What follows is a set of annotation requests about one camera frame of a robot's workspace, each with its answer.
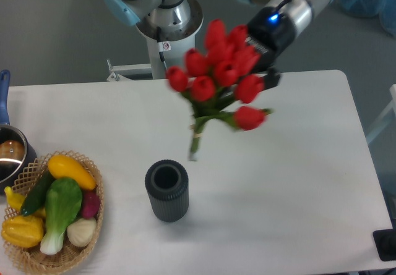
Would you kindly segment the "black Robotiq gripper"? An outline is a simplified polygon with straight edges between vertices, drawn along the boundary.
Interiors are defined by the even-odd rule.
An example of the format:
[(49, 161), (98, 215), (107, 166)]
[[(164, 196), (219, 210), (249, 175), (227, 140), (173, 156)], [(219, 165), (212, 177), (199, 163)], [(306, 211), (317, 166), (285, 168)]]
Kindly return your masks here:
[(295, 40), (296, 28), (286, 14), (275, 7), (262, 8), (248, 23), (246, 41), (255, 47), (261, 57), (252, 69), (252, 73), (266, 71), (263, 76), (264, 88), (278, 86), (282, 74), (274, 67), (276, 58)]

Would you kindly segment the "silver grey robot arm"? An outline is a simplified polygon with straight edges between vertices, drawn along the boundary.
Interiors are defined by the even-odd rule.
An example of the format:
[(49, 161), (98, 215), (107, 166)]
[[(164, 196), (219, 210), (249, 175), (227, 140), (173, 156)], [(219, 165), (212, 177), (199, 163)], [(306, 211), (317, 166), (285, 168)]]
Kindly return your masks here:
[[(239, 0), (260, 4), (248, 22), (247, 43), (261, 54), (253, 71), (273, 71), (275, 60), (333, 0)], [(165, 71), (183, 63), (184, 54), (196, 45), (203, 13), (196, 0), (104, 0), (123, 24), (136, 27), (147, 42), (147, 64), (110, 66), (109, 80), (150, 74), (163, 79)]]

